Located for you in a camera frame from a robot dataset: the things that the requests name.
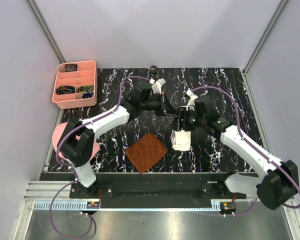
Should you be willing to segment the white cloth napkin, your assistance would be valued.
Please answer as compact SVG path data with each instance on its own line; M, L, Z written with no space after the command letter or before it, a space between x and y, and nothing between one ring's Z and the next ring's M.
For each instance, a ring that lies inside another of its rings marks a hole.
M175 131L175 144L172 145L175 151L186 152L191 149L191 132Z

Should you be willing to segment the black spoon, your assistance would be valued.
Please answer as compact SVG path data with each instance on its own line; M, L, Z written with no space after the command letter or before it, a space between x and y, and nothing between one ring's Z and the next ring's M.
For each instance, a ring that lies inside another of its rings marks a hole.
M149 73L150 73L151 75L156 75L156 74L158 73L158 68L157 68L157 66L152 65L152 66L149 68Z

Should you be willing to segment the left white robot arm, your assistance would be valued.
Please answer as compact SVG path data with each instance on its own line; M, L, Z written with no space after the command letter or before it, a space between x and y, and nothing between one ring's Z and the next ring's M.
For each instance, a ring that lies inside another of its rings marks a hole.
M55 127L52 134L55 158L65 160L64 164L71 168L85 197L93 198L98 193L97 178L90 165L100 149L97 138L133 121L144 111L152 111L158 117L176 113L162 89L165 83L163 78L145 79L133 87L125 98L120 97L113 108L85 120L72 118Z

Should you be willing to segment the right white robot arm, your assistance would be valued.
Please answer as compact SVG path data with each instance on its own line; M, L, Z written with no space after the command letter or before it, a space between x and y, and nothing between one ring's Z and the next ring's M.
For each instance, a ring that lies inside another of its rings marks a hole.
M247 136L234 120L219 115L209 96L192 95L186 106L177 108L170 128L174 150L190 150L192 131L203 129L207 135L235 151L256 172L256 177L230 174L217 185L220 197L226 199L241 193L257 197L268 209L276 210L297 194L297 165L273 156Z

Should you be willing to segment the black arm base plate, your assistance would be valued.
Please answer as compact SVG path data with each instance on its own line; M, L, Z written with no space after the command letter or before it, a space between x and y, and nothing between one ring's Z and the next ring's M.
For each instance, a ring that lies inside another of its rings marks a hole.
M225 186L227 173L98 173L89 188L75 183L71 199L101 198L102 209L168 210L212 208L214 201L245 200Z

